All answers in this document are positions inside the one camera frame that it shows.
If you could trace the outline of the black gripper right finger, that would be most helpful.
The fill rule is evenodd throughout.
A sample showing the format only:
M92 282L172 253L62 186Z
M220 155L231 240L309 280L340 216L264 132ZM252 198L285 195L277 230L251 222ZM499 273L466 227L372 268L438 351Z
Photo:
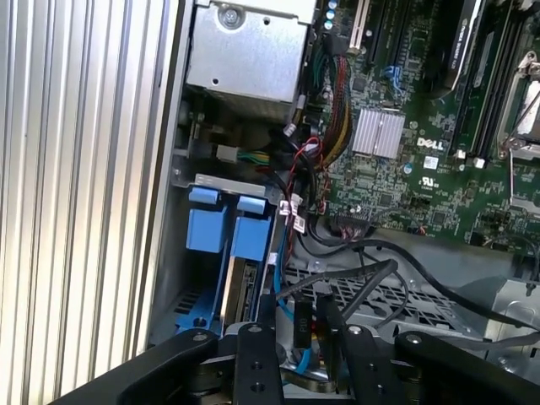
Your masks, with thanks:
M380 350L367 327L348 324L331 295L316 300L316 334L332 381L357 404L537 404L538 385L424 332Z

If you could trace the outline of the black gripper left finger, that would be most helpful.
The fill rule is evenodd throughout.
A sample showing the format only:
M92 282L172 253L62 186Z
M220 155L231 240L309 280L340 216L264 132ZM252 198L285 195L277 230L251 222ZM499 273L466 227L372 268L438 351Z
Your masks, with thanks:
M276 300L225 335L202 328L165 342L56 399L57 404L282 404Z

